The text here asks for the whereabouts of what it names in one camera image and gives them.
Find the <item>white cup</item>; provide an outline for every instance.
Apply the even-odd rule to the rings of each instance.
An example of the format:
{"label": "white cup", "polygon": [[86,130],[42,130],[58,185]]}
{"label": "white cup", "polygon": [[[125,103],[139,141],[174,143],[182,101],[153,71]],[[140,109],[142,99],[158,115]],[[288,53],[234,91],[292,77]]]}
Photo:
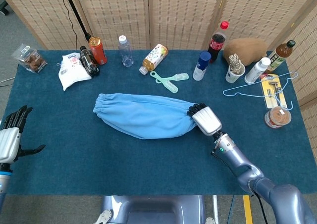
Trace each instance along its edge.
{"label": "white cup", "polygon": [[239,71],[239,74],[234,74],[230,71],[230,67],[228,68],[228,72],[226,74],[226,81],[229,82],[229,83],[234,83],[237,81],[237,79],[239,77],[241,77],[244,72],[246,72],[246,68],[244,66],[241,66],[240,67],[240,71]]}

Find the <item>robotic arm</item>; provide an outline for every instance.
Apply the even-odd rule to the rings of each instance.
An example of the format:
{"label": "robotic arm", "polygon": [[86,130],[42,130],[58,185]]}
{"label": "robotic arm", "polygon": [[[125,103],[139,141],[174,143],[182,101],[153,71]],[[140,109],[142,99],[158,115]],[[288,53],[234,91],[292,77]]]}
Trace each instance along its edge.
{"label": "robotic arm", "polygon": [[274,211],[277,224],[317,224],[303,195],[293,185],[275,185],[251,163],[231,140],[221,131],[221,122],[205,104],[189,107],[191,116],[206,136],[213,136],[215,147],[211,154],[222,160],[237,177],[240,187],[258,194]]}
{"label": "robotic arm", "polygon": [[45,145],[41,145],[34,150],[22,150],[21,148],[21,134],[26,118],[31,111],[32,108],[21,107],[6,117],[0,130],[0,212],[12,176],[10,165],[19,157],[34,155],[45,147]]}

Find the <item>yellow tape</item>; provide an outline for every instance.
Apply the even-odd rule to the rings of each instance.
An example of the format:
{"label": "yellow tape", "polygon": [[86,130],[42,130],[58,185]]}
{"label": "yellow tape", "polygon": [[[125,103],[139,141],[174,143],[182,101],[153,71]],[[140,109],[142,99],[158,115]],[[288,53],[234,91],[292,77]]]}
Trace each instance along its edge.
{"label": "yellow tape", "polygon": [[252,224],[252,214],[250,206],[250,197],[243,195],[244,214],[246,216],[246,224]]}

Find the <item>soda can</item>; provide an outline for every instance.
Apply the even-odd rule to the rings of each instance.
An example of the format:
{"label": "soda can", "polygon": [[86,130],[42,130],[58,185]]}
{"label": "soda can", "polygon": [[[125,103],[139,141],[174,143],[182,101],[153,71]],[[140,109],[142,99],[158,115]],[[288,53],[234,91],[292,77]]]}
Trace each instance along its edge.
{"label": "soda can", "polygon": [[104,52],[103,43],[99,37],[91,37],[89,39],[89,46],[94,55],[95,60],[99,65],[107,63],[107,57]]}

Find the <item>table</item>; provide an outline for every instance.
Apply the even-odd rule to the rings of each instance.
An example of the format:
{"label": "table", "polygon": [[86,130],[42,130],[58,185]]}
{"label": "table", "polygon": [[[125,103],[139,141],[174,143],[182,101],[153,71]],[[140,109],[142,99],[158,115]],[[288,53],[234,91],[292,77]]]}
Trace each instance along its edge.
{"label": "table", "polygon": [[[264,124],[262,98],[225,97],[224,89],[243,85],[225,81],[227,65],[220,54],[202,81],[192,73],[200,51],[170,50],[157,67],[162,77],[188,73],[176,81],[172,94],[138,71],[149,50],[133,51],[134,65],[121,64],[118,51],[106,51],[108,63],[92,80],[75,83],[65,92],[56,63],[73,51],[40,51],[48,65],[33,74],[21,66],[5,116],[22,105],[33,107],[25,125],[24,149],[46,144],[39,154],[19,158],[12,166],[9,194],[30,195],[225,195],[243,194],[235,177],[212,157],[212,139],[199,128],[173,139],[139,140],[123,134],[92,112],[99,93],[130,93],[172,97],[212,108],[240,150],[276,184],[290,183],[303,193],[317,191],[317,169],[292,84],[285,89],[293,101],[292,122],[271,129]],[[276,73],[286,73],[284,64]],[[285,84],[286,77],[281,78]],[[260,84],[241,92],[261,95]]]}

